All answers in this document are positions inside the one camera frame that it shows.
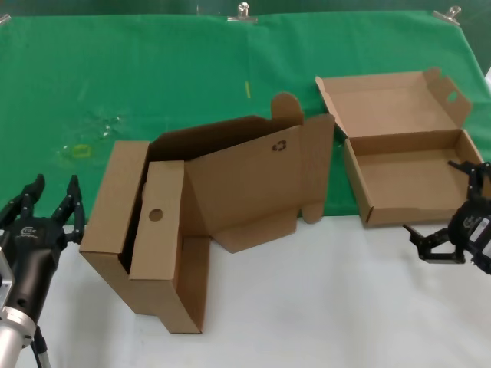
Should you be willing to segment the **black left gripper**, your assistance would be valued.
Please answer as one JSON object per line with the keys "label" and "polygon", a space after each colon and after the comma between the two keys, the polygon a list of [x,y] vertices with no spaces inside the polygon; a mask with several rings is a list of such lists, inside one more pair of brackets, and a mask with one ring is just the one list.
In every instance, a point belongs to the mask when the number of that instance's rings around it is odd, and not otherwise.
{"label": "black left gripper", "polygon": [[[14,286],[6,305],[26,314],[37,323],[61,253],[70,242],[80,244],[84,236],[85,211],[77,175],[71,177],[66,196],[51,218],[32,217],[44,191],[45,180],[38,174],[19,195],[1,210],[1,230],[6,237],[5,255],[14,275]],[[74,217],[74,228],[63,227]]]}

